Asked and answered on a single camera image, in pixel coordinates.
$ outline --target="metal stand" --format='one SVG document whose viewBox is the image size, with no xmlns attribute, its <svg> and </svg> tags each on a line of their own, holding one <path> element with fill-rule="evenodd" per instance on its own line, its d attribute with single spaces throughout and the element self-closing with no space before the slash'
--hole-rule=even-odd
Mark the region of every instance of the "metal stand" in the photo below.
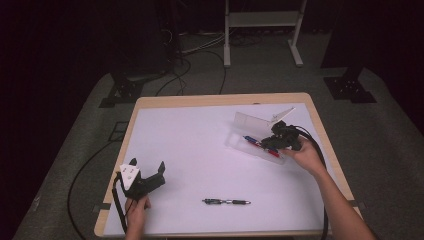
<svg viewBox="0 0 424 240">
<path fill-rule="evenodd" d="M 230 13 L 229 0 L 225 0 L 225 43 L 224 66 L 231 65 L 230 60 L 230 27 L 266 27 L 266 26 L 295 26 L 293 39 L 288 40 L 290 51 L 297 67 L 303 66 L 296 43 L 302 25 L 307 0 L 302 0 L 299 11 L 285 12 L 233 12 Z"/>
<path fill-rule="evenodd" d="M 352 103 L 375 103 L 372 94 L 358 81 L 363 66 L 349 67 L 342 77 L 325 77 L 324 81 L 335 100 L 345 99 Z"/>
</svg>

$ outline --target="marker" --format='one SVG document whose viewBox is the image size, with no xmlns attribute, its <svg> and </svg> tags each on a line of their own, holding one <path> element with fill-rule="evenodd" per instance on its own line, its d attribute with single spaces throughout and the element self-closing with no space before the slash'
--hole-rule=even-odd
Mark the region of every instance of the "marker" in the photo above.
<svg viewBox="0 0 424 240">
<path fill-rule="evenodd" d="M 202 202 L 211 205 L 211 204 L 238 204 L 238 205 L 246 205 L 250 204 L 251 202 L 245 201 L 245 200 L 221 200 L 221 199 L 214 199 L 214 198 L 206 198 L 203 199 Z"/>
<path fill-rule="evenodd" d="M 251 143 L 251 144 L 253 144 L 253 145 L 257 146 L 257 147 L 262 148 L 265 152 L 273 155 L 274 157 L 278 157 L 278 158 L 280 157 L 280 154 L 278 154 L 278 151 L 276 149 L 263 148 L 261 146 L 261 143 L 258 140 L 254 139 L 254 138 L 252 138 L 250 136 L 244 136 L 244 139 L 246 139 L 249 143 Z"/>
</svg>

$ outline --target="person's left hand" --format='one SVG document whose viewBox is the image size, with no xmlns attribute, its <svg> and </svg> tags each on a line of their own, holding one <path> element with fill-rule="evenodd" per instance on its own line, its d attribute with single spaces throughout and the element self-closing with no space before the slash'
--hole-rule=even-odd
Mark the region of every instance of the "person's left hand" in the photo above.
<svg viewBox="0 0 424 240">
<path fill-rule="evenodd" d="M 144 196 L 138 202 L 130 198 L 127 199 L 125 209 L 127 210 L 128 228 L 125 239 L 141 239 L 144 233 L 147 208 L 151 208 L 148 196 Z"/>
</svg>

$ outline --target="hand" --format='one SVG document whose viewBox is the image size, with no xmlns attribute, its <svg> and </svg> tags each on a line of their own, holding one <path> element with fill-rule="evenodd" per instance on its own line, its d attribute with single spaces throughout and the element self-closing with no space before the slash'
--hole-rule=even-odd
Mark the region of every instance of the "hand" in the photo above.
<svg viewBox="0 0 424 240">
<path fill-rule="evenodd" d="M 326 171 L 312 142 L 304 137 L 299 137 L 298 140 L 302 146 L 299 151 L 289 149 L 279 149 L 279 151 L 296 160 L 299 166 L 307 170 L 313 176 L 322 172 L 322 170 Z"/>
<path fill-rule="evenodd" d="M 144 233 L 144 224 L 146 222 L 146 210 L 151 208 L 148 196 L 144 196 L 138 202 L 136 200 L 127 199 L 125 209 L 127 210 L 128 229 L 125 239 L 140 240 Z"/>
</svg>

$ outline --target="gray carpet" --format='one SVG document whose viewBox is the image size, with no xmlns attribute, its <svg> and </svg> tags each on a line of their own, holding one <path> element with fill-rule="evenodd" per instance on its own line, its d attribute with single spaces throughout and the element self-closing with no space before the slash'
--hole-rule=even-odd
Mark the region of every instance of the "gray carpet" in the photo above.
<svg viewBox="0 0 424 240">
<path fill-rule="evenodd" d="M 330 35 L 301 34 L 298 48 L 304 67 L 297 68 L 286 44 L 288 35 L 264 36 L 250 47 L 231 49 L 222 94 L 307 92 L 315 106 L 356 200 L 364 205 L 365 221 L 381 239 L 422 239 L 424 236 L 424 138 L 390 96 L 384 82 L 364 70 L 359 78 L 377 103 L 333 100 L 323 77 L 345 69 L 321 69 Z M 209 41 L 182 38 L 189 49 Z M 208 49 L 222 56 L 222 47 Z M 218 94 L 224 69 L 210 53 L 186 57 L 190 71 L 182 78 L 184 95 Z M 187 64 L 176 66 L 179 74 Z M 154 96 L 173 75 L 147 83 L 142 96 Z M 129 121 L 134 104 L 98 108 L 112 87 L 110 75 L 99 79 L 64 142 L 43 186 L 14 239 L 78 239 L 67 215 L 68 189 L 78 170 L 108 144 L 115 123 Z M 181 94 L 178 81 L 159 95 Z M 87 239 L 97 220 L 94 207 L 103 200 L 120 143 L 95 155 L 74 184 L 70 199 L 76 225 Z M 319 239 L 319 236 L 295 239 Z"/>
</svg>

